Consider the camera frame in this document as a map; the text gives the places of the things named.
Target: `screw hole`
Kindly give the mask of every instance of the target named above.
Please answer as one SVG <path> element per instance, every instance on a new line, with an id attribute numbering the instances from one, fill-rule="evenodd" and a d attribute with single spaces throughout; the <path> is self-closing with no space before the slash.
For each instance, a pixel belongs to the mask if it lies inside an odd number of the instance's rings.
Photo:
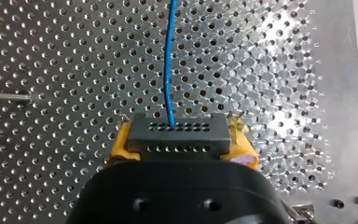
<path id="1" fill-rule="evenodd" d="M 203 207 L 208 211 L 216 212 L 221 210 L 222 204 L 216 200 L 207 199 L 203 202 Z"/>
<path id="2" fill-rule="evenodd" d="M 133 201 L 133 209 L 138 212 L 143 212 L 148 207 L 148 201 L 144 198 L 137 198 Z"/>

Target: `perforated metal plate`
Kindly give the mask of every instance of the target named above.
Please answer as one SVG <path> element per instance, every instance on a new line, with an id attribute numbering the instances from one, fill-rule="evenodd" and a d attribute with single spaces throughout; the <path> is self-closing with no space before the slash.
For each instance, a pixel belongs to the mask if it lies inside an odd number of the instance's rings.
<path id="1" fill-rule="evenodd" d="M 178 117 L 245 111 L 260 171 L 289 201 L 320 203 L 318 213 L 329 211 L 328 188 L 342 167 L 329 156 L 337 145 L 324 137 L 335 131 L 323 119 L 326 102 L 336 100 L 325 100 L 334 81 L 318 73 L 323 55 L 313 40 L 320 33 L 314 9 L 328 15 L 333 3 L 312 2 L 179 1 L 172 96 Z M 351 2 L 337 4 L 342 19 Z M 34 97 L 27 106 L 0 101 L 0 223 L 64 222 L 103 169 L 121 115 L 164 116 L 168 7 L 162 0 L 0 1 L 0 91 Z"/>

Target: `blue cable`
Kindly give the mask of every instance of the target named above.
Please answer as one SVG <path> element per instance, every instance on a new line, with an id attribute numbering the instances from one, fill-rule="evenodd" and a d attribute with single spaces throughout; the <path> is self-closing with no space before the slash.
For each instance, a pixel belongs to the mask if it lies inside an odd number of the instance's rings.
<path id="1" fill-rule="evenodd" d="M 171 0 L 170 14 L 168 15 L 167 36 L 165 38 L 165 52 L 164 52 L 164 99 L 165 107 L 167 109 L 168 124 L 170 127 L 175 126 L 175 117 L 173 116 L 173 108 L 170 91 L 170 72 L 171 72 L 171 51 L 173 26 L 175 24 L 175 9 L 176 0 Z"/>

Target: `yellow component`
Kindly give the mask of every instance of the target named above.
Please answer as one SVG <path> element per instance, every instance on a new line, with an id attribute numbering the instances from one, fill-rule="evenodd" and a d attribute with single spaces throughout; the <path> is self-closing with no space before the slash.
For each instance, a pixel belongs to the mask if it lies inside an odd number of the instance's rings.
<path id="1" fill-rule="evenodd" d="M 242 155 L 248 155 L 255 158 L 255 161 L 248 162 L 248 166 L 254 170 L 257 169 L 259 158 L 244 132 L 249 132 L 248 126 L 240 119 L 241 116 L 228 115 L 229 133 L 231 135 L 231 145 L 229 153 L 222 155 L 223 161 L 230 161 Z"/>
<path id="2" fill-rule="evenodd" d="M 120 128 L 118 130 L 118 135 L 115 144 L 113 145 L 112 152 L 109 155 L 108 165 L 110 160 L 115 156 L 121 156 L 128 160 L 141 160 L 141 156 L 139 153 L 129 152 L 127 150 L 127 137 L 130 132 L 131 123 L 129 121 L 125 121 L 121 123 Z"/>

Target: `metal rod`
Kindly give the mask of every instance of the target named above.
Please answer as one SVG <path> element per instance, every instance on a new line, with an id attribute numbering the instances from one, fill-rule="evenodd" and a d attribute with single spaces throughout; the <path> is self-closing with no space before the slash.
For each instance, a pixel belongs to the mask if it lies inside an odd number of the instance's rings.
<path id="1" fill-rule="evenodd" d="M 31 96 L 27 94 L 9 94 L 9 93 L 0 93 L 0 100 L 10 100 L 10 101 L 30 101 Z"/>

